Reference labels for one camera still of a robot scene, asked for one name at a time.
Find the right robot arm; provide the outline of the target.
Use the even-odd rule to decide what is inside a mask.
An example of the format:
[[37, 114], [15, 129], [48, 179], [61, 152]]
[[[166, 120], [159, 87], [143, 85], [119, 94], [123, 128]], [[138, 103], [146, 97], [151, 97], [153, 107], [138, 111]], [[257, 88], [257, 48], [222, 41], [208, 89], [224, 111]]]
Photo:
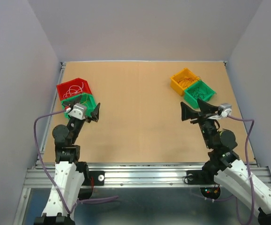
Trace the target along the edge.
[[201, 99], [197, 101], [199, 111], [181, 102], [181, 120], [199, 125], [209, 160], [200, 170], [188, 170], [183, 182], [187, 185], [225, 187], [237, 200], [251, 210], [259, 224], [271, 225], [271, 188], [266, 186], [250, 169], [248, 161], [242, 161], [234, 149], [235, 134], [220, 129], [219, 119], [232, 118], [232, 106], [211, 105]]

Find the green plastic bin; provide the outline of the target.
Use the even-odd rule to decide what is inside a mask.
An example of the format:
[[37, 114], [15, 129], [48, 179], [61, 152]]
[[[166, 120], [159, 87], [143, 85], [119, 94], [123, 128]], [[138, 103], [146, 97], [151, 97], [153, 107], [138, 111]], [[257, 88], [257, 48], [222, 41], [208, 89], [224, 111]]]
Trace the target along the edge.
[[66, 99], [64, 99], [64, 100], [61, 101], [62, 108], [64, 109], [64, 107], [65, 107], [64, 104], [63, 104], [65, 102], [65, 100], [67, 100], [67, 99], [74, 99], [77, 96], [82, 96], [82, 98], [80, 100], [80, 104], [82, 104], [82, 105], [84, 105], [84, 106], [87, 107], [86, 116], [90, 117], [90, 113], [94, 110], [94, 108], [97, 105], [92, 94], [82, 93], [82, 94], [78, 94], [78, 95], [66, 98]]
[[194, 109], [198, 109], [198, 99], [208, 102], [216, 92], [202, 80], [191, 85], [184, 91], [184, 100]]

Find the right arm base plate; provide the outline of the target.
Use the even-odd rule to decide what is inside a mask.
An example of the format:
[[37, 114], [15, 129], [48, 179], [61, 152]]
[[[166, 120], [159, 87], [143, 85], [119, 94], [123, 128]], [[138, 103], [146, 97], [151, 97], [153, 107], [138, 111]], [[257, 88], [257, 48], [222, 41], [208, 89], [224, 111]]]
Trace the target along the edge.
[[214, 185], [214, 176], [204, 170], [187, 170], [184, 183], [188, 185]]

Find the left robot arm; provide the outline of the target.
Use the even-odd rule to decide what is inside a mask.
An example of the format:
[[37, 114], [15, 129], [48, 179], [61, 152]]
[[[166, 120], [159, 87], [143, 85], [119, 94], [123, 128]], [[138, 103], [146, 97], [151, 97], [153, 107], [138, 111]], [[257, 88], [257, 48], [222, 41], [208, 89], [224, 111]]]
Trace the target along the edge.
[[55, 146], [55, 173], [48, 175], [52, 183], [47, 204], [36, 225], [73, 225], [74, 211], [79, 202], [78, 195], [82, 185], [90, 179], [88, 165], [80, 162], [80, 146], [75, 142], [85, 122], [98, 122], [100, 104], [89, 116], [87, 107], [81, 103], [82, 96], [64, 100], [63, 112], [69, 117], [66, 125], [54, 127], [52, 136]]

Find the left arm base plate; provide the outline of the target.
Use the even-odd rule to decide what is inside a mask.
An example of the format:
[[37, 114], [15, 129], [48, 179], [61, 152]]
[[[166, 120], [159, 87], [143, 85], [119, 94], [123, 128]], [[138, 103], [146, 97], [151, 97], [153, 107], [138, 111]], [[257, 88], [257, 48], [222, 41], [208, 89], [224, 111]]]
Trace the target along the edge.
[[104, 186], [105, 172], [104, 171], [88, 171], [84, 173], [84, 181], [82, 186]]

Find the yellow plastic bin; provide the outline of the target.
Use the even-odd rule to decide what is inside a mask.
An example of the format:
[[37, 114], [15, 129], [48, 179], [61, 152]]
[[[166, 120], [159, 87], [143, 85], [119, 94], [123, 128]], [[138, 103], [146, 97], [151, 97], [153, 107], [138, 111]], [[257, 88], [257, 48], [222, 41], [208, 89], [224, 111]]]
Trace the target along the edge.
[[188, 68], [184, 68], [170, 78], [170, 87], [180, 96], [184, 95], [184, 91], [191, 85], [200, 81], [201, 78], [196, 76]]

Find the red plastic bin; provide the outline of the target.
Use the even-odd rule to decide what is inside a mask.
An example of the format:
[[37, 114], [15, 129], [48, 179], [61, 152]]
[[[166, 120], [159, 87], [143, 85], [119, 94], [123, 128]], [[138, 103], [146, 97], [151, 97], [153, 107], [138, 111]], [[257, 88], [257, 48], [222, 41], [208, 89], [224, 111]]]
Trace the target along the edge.
[[82, 93], [92, 94], [88, 82], [82, 78], [63, 82], [58, 84], [56, 88], [60, 101]]

